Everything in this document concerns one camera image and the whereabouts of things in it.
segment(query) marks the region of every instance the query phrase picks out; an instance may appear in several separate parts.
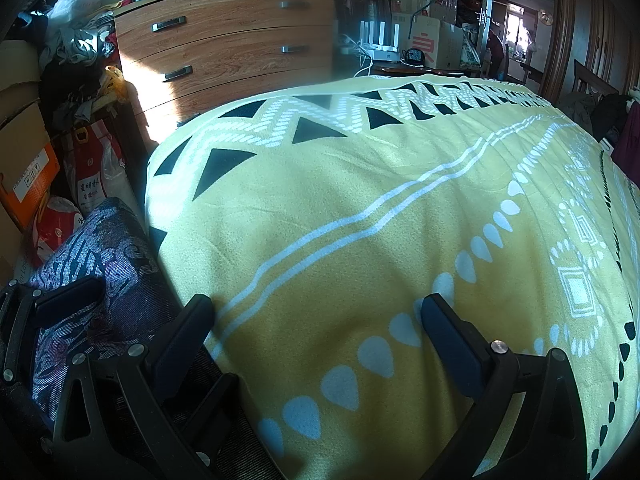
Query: patterned blanket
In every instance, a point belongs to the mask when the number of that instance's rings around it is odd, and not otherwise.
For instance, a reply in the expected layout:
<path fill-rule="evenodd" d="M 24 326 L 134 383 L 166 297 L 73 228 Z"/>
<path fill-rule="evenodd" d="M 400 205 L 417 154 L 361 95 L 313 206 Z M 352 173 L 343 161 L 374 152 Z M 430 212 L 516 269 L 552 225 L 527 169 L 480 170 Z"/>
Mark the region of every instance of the patterned blanket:
<path fill-rule="evenodd" d="M 182 303 L 213 299 L 207 348 L 288 479 L 430 466 L 469 408 L 416 319 L 432 292 L 487 340 L 569 355 L 594 476 L 640 407 L 639 202 L 526 88 L 367 77 L 178 129 L 148 165 L 146 219 Z"/>

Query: metal handle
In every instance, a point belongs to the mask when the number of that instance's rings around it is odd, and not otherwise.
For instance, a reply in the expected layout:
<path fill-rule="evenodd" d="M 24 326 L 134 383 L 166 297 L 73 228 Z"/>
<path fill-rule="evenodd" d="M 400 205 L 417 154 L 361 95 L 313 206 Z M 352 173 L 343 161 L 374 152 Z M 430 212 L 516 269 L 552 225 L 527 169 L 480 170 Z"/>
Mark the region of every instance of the metal handle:
<path fill-rule="evenodd" d="M 307 50 L 309 50 L 308 45 L 297 45 L 297 46 L 285 45 L 282 47 L 283 54 L 293 54 L 294 52 L 306 52 Z"/>
<path fill-rule="evenodd" d="M 162 30 L 163 28 L 175 27 L 175 25 L 180 25 L 181 23 L 185 23 L 186 21 L 186 16 L 178 16 L 177 18 L 173 18 L 172 20 L 154 23 L 153 25 L 151 25 L 151 32 L 157 32 L 158 30 Z"/>
<path fill-rule="evenodd" d="M 175 123 L 175 127 L 176 128 L 180 128 L 180 126 L 184 126 L 186 123 L 188 123 L 189 121 L 195 119 L 196 117 L 200 116 L 200 112 L 197 112 L 195 114 L 193 114 L 191 117 L 189 117 L 188 119 L 185 119 L 183 121 L 177 121 L 177 123 Z"/>
<path fill-rule="evenodd" d="M 308 7 L 311 7 L 309 2 L 290 2 L 288 0 L 280 2 L 281 9 L 307 9 Z"/>
<path fill-rule="evenodd" d="M 175 72 L 169 72 L 167 74 L 164 74 L 164 79 L 162 79 L 163 83 L 167 83 L 169 81 L 173 81 L 174 79 L 178 79 L 179 77 L 182 77 L 183 75 L 187 75 L 187 74 L 191 74 L 193 73 L 193 67 L 191 65 L 186 66 L 184 68 L 181 68 L 180 70 L 176 70 Z"/>

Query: silver bolt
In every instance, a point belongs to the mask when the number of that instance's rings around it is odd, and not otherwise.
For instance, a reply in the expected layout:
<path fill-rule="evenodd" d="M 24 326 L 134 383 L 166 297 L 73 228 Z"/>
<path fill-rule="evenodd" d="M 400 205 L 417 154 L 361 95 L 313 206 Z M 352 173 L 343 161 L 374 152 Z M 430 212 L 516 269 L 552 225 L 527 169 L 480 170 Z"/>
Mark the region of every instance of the silver bolt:
<path fill-rule="evenodd" d="M 84 363 L 85 359 L 86 359 L 86 355 L 81 352 L 79 354 L 74 355 L 73 358 L 71 359 L 71 362 L 75 365 L 81 365 L 82 363 Z"/>
<path fill-rule="evenodd" d="M 506 354 L 507 350 L 509 350 L 509 347 L 504 341 L 496 339 L 495 341 L 491 341 L 491 350 L 493 350 L 497 354 Z"/>
<path fill-rule="evenodd" d="M 140 343 L 136 343 L 135 345 L 131 345 L 129 347 L 127 354 L 129 354 L 131 357 L 138 357 L 139 355 L 142 355 L 142 352 L 144 351 L 145 346 L 141 345 Z"/>
<path fill-rule="evenodd" d="M 51 452 L 51 446 L 53 446 L 53 442 L 49 438 L 43 436 L 40 439 L 40 447 L 48 455 L 50 455 L 52 453 Z"/>
<path fill-rule="evenodd" d="M 556 361 L 564 361 L 566 359 L 566 354 L 559 348 L 554 348 L 551 351 L 551 355 Z"/>
<path fill-rule="evenodd" d="M 211 464 L 211 459 L 207 455 L 205 455 L 201 451 L 196 452 L 196 455 L 200 457 L 200 460 L 202 460 L 202 463 L 205 466 L 209 467 L 209 464 Z"/>

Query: blanket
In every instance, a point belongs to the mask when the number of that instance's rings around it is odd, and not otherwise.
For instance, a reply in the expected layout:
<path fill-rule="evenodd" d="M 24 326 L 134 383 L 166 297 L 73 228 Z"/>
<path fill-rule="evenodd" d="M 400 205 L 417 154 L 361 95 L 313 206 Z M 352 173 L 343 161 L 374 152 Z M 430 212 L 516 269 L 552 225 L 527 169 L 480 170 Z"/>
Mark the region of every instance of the blanket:
<path fill-rule="evenodd" d="M 417 319 L 439 292 L 485 339 L 569 356 L 597 474 L 638 414 L 640 195 L 523 86 L 366 77 L 181 127 L 146 220 L 287 479 L 417 479 L 468 411 Z M 500 458 L 522 398 L 478 472 Z"/>

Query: dresser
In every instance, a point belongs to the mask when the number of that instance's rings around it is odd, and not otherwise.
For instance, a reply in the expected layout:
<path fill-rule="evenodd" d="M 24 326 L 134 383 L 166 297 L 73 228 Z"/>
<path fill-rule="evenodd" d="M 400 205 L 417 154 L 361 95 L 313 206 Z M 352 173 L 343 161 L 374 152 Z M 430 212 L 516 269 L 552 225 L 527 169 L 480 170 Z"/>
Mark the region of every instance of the dresser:
<path fill-rule="evenodd" d="M 141 0 L 114 16 L 148 149 L 221 104 L 331 77 L 334 0 Z"/>

